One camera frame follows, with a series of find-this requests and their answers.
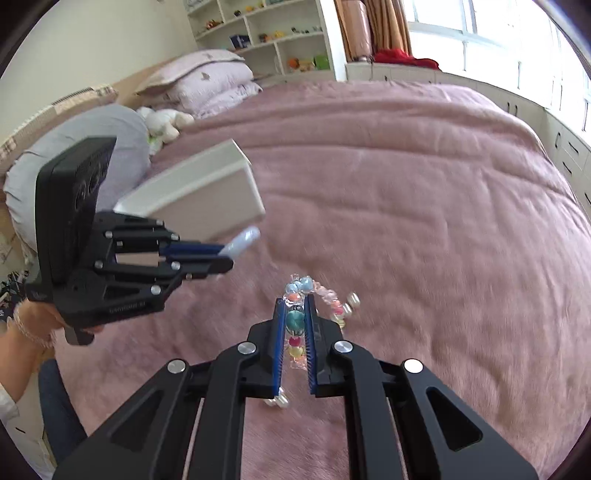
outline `gray pillow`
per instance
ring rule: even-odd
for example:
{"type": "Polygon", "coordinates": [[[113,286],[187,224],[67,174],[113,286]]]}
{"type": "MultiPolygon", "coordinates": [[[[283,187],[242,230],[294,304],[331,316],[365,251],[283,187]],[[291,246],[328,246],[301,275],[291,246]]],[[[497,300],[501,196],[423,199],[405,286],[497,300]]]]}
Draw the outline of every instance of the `gray pillow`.
{"type": "Polygon", "coordinates": [[[70,118],[25,150],[7,173],[4,192],[16,232],[37,251],[35,239],[35,182],[41,167],[86,137],[116,136],[117,143],[97,210],[111,210],[133,190],[150,167],[148,130],[144,120],[122,105],[105,105],[70,118]]]}

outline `red cloth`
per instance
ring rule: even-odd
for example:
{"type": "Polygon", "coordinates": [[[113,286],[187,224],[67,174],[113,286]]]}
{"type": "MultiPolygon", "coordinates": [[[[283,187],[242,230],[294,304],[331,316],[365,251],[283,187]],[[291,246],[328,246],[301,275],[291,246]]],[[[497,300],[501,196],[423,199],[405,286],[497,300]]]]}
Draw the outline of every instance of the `red cloth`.
{"type": "Polygon", "coordinates": [[[439,64],[431,59],[416,59],[400,48],[392,50],[379,50],[374,55],[375,63],[400,63],[402,65],[412,65],[415,67],[425,67],[428,69],[439,70],[439,64]]]}

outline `wall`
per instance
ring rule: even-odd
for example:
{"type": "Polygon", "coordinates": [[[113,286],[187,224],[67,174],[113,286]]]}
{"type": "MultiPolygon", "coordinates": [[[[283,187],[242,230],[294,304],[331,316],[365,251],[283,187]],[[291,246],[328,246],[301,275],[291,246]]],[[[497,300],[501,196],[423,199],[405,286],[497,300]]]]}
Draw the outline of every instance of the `wall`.
{"type": "Polygon", "coordinates": [[[60,0],[0,77],[0,142],[62,96],[195,48],[182,0],[60,0]]]}

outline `pink pillow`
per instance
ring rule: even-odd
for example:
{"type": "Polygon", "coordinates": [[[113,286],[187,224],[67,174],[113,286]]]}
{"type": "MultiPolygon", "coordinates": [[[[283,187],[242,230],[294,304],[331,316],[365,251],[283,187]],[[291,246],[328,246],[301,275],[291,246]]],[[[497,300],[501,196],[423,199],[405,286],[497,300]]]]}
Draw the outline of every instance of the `pink pillow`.
{"type": "Polygon", "coordinates": [[[197,67],[214,61],[244,61],[227,50],[199,50],[167,63],[144,80],[136,89],[138,95],[161,93],[166,87],[197,67]]]}

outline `bed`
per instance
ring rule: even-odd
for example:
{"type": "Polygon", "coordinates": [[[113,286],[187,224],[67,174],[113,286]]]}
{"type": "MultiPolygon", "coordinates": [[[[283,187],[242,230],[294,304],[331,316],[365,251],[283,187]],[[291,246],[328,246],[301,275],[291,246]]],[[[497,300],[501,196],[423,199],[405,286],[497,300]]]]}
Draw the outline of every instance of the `bed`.
{"type": "MultiPolygon", "coordinates": [[[[262,239],[162,313],[88,348],[58,339],[86,431],[169,359],[244,340],[289,275],[310,274],[359,294],[346,338],[421,359],[550,478],[591,416],[591,227],[532,130],[462,87],[294,83],[197,122],[150,176],[230,138],[252,162],[262,239]]],[[[313,400],[302,370],[283,386],[286,410],[247,403],[243,479],[348,477],[339,402],[313,400]]]]}

